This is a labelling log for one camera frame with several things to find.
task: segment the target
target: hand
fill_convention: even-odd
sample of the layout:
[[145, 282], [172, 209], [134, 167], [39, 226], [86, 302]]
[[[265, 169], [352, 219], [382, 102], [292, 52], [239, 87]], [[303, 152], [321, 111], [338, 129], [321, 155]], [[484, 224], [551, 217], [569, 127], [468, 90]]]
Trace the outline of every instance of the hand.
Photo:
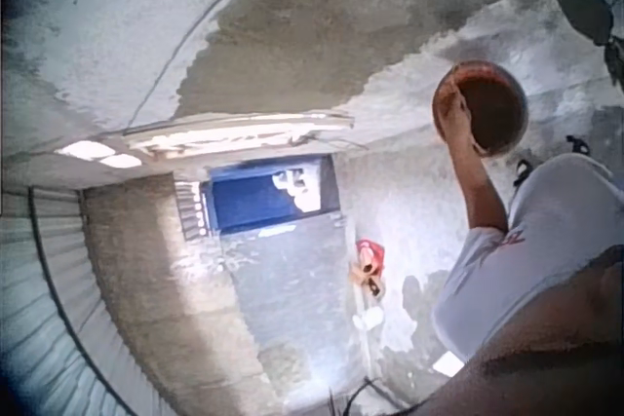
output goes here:
[[438, 112], [448, 148], [472, 147], [475, 139], [470, 127], [470, 110], [466, 100], [454, 85], [448, 85], [445, 96]]

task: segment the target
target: brown bowl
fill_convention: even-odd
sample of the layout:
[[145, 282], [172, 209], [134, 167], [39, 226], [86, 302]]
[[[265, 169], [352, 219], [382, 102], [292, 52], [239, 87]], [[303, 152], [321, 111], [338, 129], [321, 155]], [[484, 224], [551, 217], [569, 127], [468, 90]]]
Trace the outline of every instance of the brown bowl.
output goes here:
[[516, 79], [504, 68], [484, 60], [460, 62], [438, 85], [433, 96], [433, 122], [445, 140], [439, 109], [448, 102], [451, 73], [466, 99], [472, 116], [472, 133], [485, 156], [500, 156], [522, 139], [527, 130], [527, 97]]

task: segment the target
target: man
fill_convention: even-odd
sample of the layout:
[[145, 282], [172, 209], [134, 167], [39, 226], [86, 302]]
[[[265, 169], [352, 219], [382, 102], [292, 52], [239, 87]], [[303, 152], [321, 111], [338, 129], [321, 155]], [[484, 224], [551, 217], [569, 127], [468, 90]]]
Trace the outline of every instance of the man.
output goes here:
[[508, 217], [458, 95], [442, 114], [470, 231], [433, 319], [466, 365], [399, 414], [624, 414], [624, 193], [587, 156], [562, 155]]

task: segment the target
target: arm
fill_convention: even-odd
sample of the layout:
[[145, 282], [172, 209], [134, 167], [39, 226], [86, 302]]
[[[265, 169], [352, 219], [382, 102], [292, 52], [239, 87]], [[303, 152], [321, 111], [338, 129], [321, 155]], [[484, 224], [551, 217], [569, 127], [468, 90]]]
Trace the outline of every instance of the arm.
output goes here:
[[475, 149], [470, 114], [457, 92], [449, 92], [440, 122], [446, 136], [455, 175], [466, 202], [468, 226], [491, 227], [507, 234], [507, 213]]

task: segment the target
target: white t-shirt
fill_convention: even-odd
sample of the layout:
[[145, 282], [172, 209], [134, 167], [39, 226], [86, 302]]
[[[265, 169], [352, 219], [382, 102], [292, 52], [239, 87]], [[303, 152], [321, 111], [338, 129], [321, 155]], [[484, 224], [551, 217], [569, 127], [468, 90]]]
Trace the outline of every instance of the white t-shirt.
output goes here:
[[537, 168], [510, 207], [509, 233], [470, 230], [433, 311], [464, 362], [540, 292], [624, 244], [624, 192], [594, 160], [565, 154]]

